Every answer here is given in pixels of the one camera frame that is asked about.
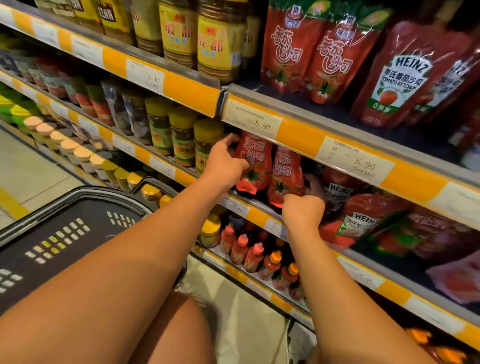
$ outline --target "tiled floor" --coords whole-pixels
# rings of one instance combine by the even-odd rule
[[[2,130],[0,171],[0,191],[28,212],[83,184]],[[0,210],[0,229],[13,221]],[[204,307],[218,364],[286,364],[286,319],[195,258],[188,264],[180,290]]]

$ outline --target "price tag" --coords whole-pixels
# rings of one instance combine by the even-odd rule
[[[163,95],[163,80],[165,78],[163,72],[131,59],[127,59],[126,71],[127,80]]]
[[[251,279],[247,280],[246,286],[250,288],[252,291],[254,291],[255,293],[259,294],[261,297],[265,298],[267,301],[270,301],[270,299],[272,298],[272,294],[269,291],[267,291],[263,287],[260,287],[260,285],[258,285]]]
[[[376,186],[383,182],[395,166],[395,163],[390,160],[349,146],[328,136],[325,137],[315,158]]]
[[[480,230],[480,194],[449,182],[428,204],[455,220]]]
[[[175,173],[177,172],[177,169],[174,166],[152,155],[150,156],[149,162],[150,167],[175,180]]]
[[[78,115],[78,122],[82,128],[92,133],[93,135],[100,137],[100,133],[98,132],[98,125],[95,124],[93,121],[84,118],[82,115]]]
[[[275,140],[282,118],[252,108],[236,100],[227,100],[223,121],[259,136]]]
[[[38,39],[44,41],[45,43],[50,44],[55,48],[61,49],[59,42],[59,30],[56,27],[42,20],[36,19],[34,17],[31,17],[31,19],[35,36]]]
[[[265,223],[264,229],[269,233],[279,237],[280,239],[287,240],[287,228],[285,225],[276,222],[275,220],[269,218]]]
[[[234,199],[233,197],[227,196],[221,202],[220,205],[226,209],[235,212],[237,215],[247,218],[250,207],[244,204],[243,202]]]
[[[8,76],[5,72],[0,71],[0,82],[3,82],[4,84],[13,87],[13,80],[10,76]]]
[[[372,290],[378,289],[378,287],[380,287],[380,285],[385,282],[385,279],[383,279],[382,277],[377,276],[375,273],[372,273],[369,270],[360,267],[358,264],[353,263],[342,256],[339,256],[337,259],[342,265],[342,267],[347,271],[348,274],[350,274],[350,276],[354,280],[356,280],[358,283],[363,284],[364,286],[367,286]]]
[[[70,39],[72,40],[72,52],[76,57],[105,69],[103,47],[74,35],[70,35]]]
[[[52,110],[59,114],[60,116],[63,116],[64,118],[68,119],[69,116],[68,116],[68,109],[66,106],[63,106],[62,104],[59,104],[58,102],[55,102],[55,101],[51,101],[50,102],[50,107],[52,108]]]
[[[116,134],[113,135],[112,140],[113,140],[113,145],[116,146],[118,149],[120,149],[121,151],[127,153],[128,155],[134,158],[137,158],[137,155],[135,152],[135,144],[130,143],[123,138],[120,138]]]
[[[38,102],[38,98],[36,96],[36,90],[31,88],[30,86],[22,84],[22,94],[27,96],[29,99]]]
[[[5,24],[10,28],[18,29],[17,24],[13,19],[12,9],[3,4],[0,4],[0,23]]]
[[[411,296],[407,303],[402,306],[451,335],[462,332],[466,325],[458,318],[415,296]]]

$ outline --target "yellow floor line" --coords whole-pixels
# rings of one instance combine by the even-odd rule
[[[7,191],[0,187],[0,208],[18,220],[30,213],[25,207],[18,203]]]

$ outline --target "supermarket shelf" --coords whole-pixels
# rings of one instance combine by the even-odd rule
[[[338,108],[301,103],[299,95],[284,102],[259,87],[270,96],[230,85],[222,120],[480,230],[478,173],[385,138],[412,139],[407,130],[366,131]],[[438,149],[438,157],[448,154]]]
[[[42,105],[56,111],[58,114],[84,127],[89,132],[112,143],[123,152],[184,186],[189,186],[197,179],[192,169],[178,165],[173,159],[157,153],[153,147],[144,146],[132,137],[123,135],[115,128],[91,119],[80,108],[61,101],[36,86],[27,84],[16,76],[0,71],[0,81],[11,85],[27,97],[37,100]],[[228,194],[221,204],[273,235],[284,240],[287,239],[281,216],[265,204],[249,201],[238,196],[236,192]],[[358,283],[376,291],[459,340],[480,350],[480,316],[350,249],[334,250],[334,252],[342,266]],[[223,267],[227,266],[226,261],[215,255],[214,252],[205,250],[202,254],[204,254],[205,259],[216,259],[216,261],[220,262],[217,262],[217,264],[223,264]],[[241,283],[249,282],[249,279],[251,280],[250,277],[245,278],[239,273],[232,274]],[[297,315],[296,318],[300,322],[311,327],[308,324],[309,321],[303,318],[305,313],[301,311],[302,307],[295,307],[288,300],[283,301],[277,298],[273,298],[273,300],[285,312],[292,316]]]
[[[222,253],[218,246],[213,249],[204,249],[195,245],[192,248],[192,253],[225,272],[234,280],[250,288],[267,302],[273,304],[281,311],[313,330],[310,311],[303,301],[298,302],[293,300],[288,295],[288,291],[276,290],[270,280],[261,280],[258,278],[258,273],[248,273],[243,266],[236,266],[231,263],[228,254]]]
[[[0,23],[202,114],[215,116],[221,90],[213,77],[15,0],[0,0]]]
[[[20,132],[17,128],[13,127],[12,125],[9,125],[7,122],[5,122],[3,120],[0,120],[0,127],[3,130],[9,132],[10,134],[16,136],[18,139],[22,140],[26,144],[35,148],[36,150],[38,150],[44,156],[46,156],[46,157],[50,158],[51,160],[57,162],[58,164],[60,164],[62,167],[64,167],[66,170],[68,170],[73,175],[80,178],[85,183],[90,184],[92,186],[109,187],[106,183],[99,180],[97,177],[94,177],[91,174],[85,172],[83,169],[73,165],[67,158],[64,158],[60,154],[57,154],[57,153],[51,151],[46,146],[43,146],[40,143],[38,143],[37,141],[35,141],[33,138],[31,138],[29,136],[26,136],[25,134]]]

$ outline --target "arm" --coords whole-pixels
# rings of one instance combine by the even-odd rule
[[[312,193],[321,186],[312,179]],[[322,241],[325,204],[285,196],[282,216],[312,313],[320,356],[331,364],[433,364],[434,361],[348,275]]]
[[[0,363],[125,363],[205,219],[248,167],[231,134],[168,205],[49,280],[0,318]]]

